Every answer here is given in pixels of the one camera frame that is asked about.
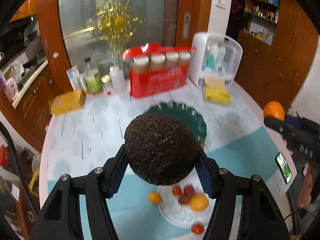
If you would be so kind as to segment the orange mandarin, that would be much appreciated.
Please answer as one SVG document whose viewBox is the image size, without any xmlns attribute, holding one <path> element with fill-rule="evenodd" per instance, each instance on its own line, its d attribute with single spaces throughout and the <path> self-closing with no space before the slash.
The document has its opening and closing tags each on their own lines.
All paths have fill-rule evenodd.
<svg viewBox="0 0 320 240">
<path fill-rule="evenodd" d="M 285 120 L 285 111 L 282 105 L 277 101 L 270 101 L 266 104 L 263 110 L 263 117 L 271 116 L 278 120 Z"/>
</svg>

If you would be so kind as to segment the large yellow orange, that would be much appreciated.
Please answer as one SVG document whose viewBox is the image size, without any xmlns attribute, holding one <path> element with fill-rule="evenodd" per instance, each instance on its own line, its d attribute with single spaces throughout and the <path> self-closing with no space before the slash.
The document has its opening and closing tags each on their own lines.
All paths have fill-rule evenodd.
<svg viewBox="0 0 320 240">
<path fill-rule="evenodd" d="M 194 194 L 189 200 L 189 207 L 194 212 L 201 212 L 209 205 L 209 200 L 205 194 Z"/>
</svg>

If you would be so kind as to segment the red cherry tomato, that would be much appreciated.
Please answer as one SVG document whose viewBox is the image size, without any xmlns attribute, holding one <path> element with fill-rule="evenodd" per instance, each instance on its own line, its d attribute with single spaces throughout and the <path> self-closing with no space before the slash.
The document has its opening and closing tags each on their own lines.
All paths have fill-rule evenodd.
<svg viewBox="0 0 320 240">
<path fill-rule="evenodd" d="M 200 235 L 200 234 L 204 233 L 204 226 L 201 223 L 195 223 L 192 225 L 191 231 L 192 231 L 192 233 L 194 233 L 196 235 Z"/>
<path fill-rule="evenodd" d="M 175 186 L 172 188 L 171 192 L 174 196 L 180 196 L 182 194 L 182 189 L 180 186 Z"/>
</svg>

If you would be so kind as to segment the red lychee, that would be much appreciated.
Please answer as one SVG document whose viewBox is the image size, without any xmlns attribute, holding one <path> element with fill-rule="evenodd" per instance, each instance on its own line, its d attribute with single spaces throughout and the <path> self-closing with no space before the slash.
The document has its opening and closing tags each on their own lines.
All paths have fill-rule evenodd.
<svg viewBox="0 0 320 240">
<path fill-rule="evenodd" d="M 194 190 L 194 187 L 192 185 L 187 185 L 183 188 L 183 193 L 186 195 L 186 196 L 189 196 L 191 197 L 194 193 L 195 193 L 195 190 Z"/>
<path fill-rule="evenodd" d="M 178 198 L 178 203 L 181 205 L 188 205 L 190 202 L 190 196 L 186 194 L 182 194 Z"/>
</svg>

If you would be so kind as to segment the small orange kumquat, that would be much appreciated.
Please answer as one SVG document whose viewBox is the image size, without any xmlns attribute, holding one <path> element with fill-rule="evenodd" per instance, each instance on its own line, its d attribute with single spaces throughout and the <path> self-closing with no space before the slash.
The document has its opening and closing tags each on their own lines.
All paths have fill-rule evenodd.
<svg viewBox="0 0 320 240">
<path fill-rule="evenodd" d="M 148 195 L 148 200 L 153 204 L 159 204 L 162 201 L 162 198 L 160 194 L 152 191 Z"/>
</svg>

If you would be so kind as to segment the dark brown avocado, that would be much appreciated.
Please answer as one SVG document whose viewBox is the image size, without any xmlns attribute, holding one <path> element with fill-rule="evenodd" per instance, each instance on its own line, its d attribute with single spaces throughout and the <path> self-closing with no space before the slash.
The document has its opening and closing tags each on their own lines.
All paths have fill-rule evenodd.
<svg viewBox="0 0 320 240">
<path fill-rule="evenodd" d="M 141 114 L 127 126 L 125 153 L 132 171 L 149 184 L 169 186 L 185 179 L 199 145 L 184 123 L 161 114 Z"/>
</svg>

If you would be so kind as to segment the smartphone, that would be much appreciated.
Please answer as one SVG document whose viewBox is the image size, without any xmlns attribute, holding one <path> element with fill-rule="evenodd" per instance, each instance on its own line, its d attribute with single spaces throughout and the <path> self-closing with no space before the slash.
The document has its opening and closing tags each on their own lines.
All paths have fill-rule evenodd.
<svg viewBox="0 0 320 240">
<path fill-rule="evenodd" d="M 289 182 L 292 179 L 292 172 L 282 152 L 279 152 L 278 155 L 276 156 L 276 163 L 284 178 L 285 183 L 289 184 Z"/>
</svg>

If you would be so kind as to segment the tree pattern tablecloth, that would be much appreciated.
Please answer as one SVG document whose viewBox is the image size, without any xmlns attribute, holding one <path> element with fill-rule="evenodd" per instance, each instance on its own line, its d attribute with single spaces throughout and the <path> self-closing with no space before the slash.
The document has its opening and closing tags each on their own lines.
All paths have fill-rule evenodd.
<svg viewBox="0 0 320 240">
<path fill-rule="evenodd" d="M 140 99 L 91 96 L 82 109 L 52 117 L 42 150 L 40 202 L 63 174 L 85 176 L 122 145 L 131 164 L 107 202 L 120 239 L 201 239 L 191 227 L 209 222 L 214 200 L 193 212 L 172 194 L 177 185 L 201 189 L 193 167 L 196 145 L 236 176 L 260 175 L 280 200 L 296 175 L 294 167 L 282 175 L 276 163 L 284 144 L 269 135 L 261 108 L 243 88 L 233 84 L 230 93 L 229 104 L 211 103 L 188 82 Z"/>
</svg>

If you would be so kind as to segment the yellow tissue pack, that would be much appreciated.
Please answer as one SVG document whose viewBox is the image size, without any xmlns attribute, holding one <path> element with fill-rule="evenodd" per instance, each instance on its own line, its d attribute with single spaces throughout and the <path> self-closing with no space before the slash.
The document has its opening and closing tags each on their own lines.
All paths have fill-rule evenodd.
<svg viewBox="0 0 320 240">
<path fill-rule="evenodd" d="M 216 79 L 211 76 L 204 77 L 203 88 L 204 100 L 214 103 L 228 105 L 231 103 L 230 93 L 221 79 Z"/>
</svg>

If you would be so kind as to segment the yellow cardboard box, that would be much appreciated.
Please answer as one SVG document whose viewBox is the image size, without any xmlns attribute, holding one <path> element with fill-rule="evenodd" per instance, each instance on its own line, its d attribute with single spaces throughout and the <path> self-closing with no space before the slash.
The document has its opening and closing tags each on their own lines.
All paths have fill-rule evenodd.
<svg viewBox="0 0 320 240">
<path fill-rule="evenodd" d="M 50 103 L 50 110 L 54 115 L 61 115 L 81 109 L 84 103 L 85 94 L 79 89 L 56 96 Z"/>
</svg>

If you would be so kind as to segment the white blue carton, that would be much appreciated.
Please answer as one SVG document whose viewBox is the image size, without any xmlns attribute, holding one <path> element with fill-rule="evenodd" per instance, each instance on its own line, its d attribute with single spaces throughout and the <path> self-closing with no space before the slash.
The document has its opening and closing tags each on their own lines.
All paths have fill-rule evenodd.
<svg viewBox="0 0 320 240">
<path fill-rule="evenodd" d="M 79 83 L 80 73 L 79 73 L 77 66 L 69 68 L 68 70 L 66 70 L 66 73 L 67 73 L 67 77 L 70 81 L 72 89 L 74 91 L 81 89 L 81 86 Z"/>
</svg>

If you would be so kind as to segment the green label glass bottle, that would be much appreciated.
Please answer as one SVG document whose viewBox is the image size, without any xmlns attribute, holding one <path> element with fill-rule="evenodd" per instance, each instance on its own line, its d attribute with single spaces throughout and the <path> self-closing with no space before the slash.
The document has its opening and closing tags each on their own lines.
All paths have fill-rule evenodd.
<svg viewBox="0 0 320 240">
<path fill-rule="evenodd" d="M 98 69 L 90 63 L 85 68 L 85 80 L 91 93 L 99 93 L 103 89 Z"/>
</svg>

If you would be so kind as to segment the small glass jar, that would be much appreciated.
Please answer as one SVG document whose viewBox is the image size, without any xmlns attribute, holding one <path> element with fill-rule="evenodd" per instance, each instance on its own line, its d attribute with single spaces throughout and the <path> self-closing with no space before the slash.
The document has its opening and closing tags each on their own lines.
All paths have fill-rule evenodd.
<svg viewBox="0 0 320 240">
<path fill-rule="evenodd" d="M 106 94 L 111 94 L 112 81 L 110 75 L 104 75 L 101 77 L 101 83 L 103 85 L 104 92 Z"/>
</svg>

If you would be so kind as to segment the white squeeze bottle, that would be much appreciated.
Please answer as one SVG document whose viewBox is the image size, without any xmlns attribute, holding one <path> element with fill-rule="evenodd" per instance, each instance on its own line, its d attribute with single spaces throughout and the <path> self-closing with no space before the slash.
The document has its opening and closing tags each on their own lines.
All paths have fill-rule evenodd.
<svg viewBox="0 0 320 240">
<path fill-rule="evenodd" d="M 115 93 L 122 93 L 126 89 L 123 71 L 119 66 L 110 67 L 110 77 L 112 81 L 113 90 Z"/>
</svg>

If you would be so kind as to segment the red paper cup package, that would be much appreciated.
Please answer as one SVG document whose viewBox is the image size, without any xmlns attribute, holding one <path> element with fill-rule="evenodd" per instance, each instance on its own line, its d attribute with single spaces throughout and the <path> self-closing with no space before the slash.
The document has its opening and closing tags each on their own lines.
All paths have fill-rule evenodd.
<svg viewBox="0 0 320 240">
<path fill-rule="evenodd" d="M 194 47 L 163 47 L 147 43 L 122 55 L 130 63 L 130 95 L 143 98 L 185 85 Z"/>
</svg>

